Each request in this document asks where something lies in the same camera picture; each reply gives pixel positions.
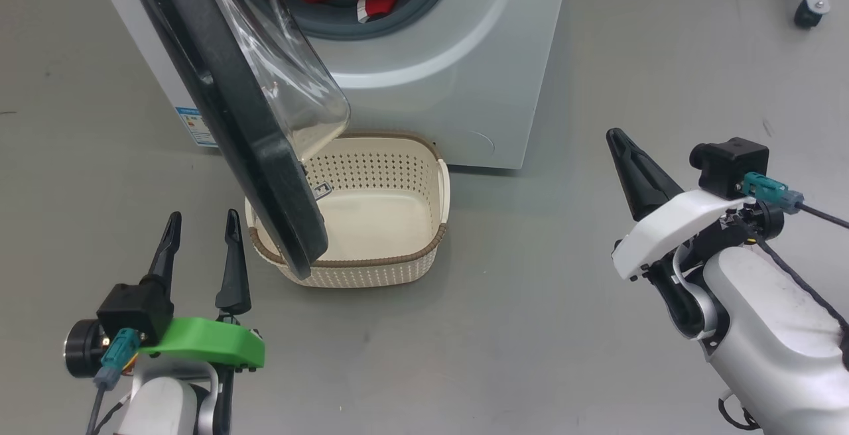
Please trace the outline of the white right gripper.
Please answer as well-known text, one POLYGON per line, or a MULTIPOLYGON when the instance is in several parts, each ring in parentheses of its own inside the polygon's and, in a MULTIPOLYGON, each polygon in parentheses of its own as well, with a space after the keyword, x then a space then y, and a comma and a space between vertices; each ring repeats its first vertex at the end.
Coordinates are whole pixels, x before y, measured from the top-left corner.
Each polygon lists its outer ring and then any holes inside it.
POLYGON ((683 189, 622 129, 609 129, 606 141, 627 200, 633 229, 616 245, 612 261, 622 280, 645 272, 698 232, 719 220, 728 209, 754 203, 755 198, 725 200, 706 190, 683 189))

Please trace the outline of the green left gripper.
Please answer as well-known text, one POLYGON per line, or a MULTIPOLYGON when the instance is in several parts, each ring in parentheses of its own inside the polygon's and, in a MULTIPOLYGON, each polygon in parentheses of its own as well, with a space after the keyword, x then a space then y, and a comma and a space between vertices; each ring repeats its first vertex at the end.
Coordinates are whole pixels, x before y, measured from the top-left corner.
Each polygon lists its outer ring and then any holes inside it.
MULTIPOLYGON (((181 245, 181 235, 182 214, 173 212, 143 282, 172 287, 174 259, 181 245)), ((227 255, 215 305, 219 317, 236 317, 251 311, 252 301, 241 221, 235 209, 228 210, 224 241, 227 255)), ((242 369, 260 369, 266 365, 266 344, 257 332, 209 318, 173 318, 158 344, 143 345, 139 353, 157 353, 242 369)))

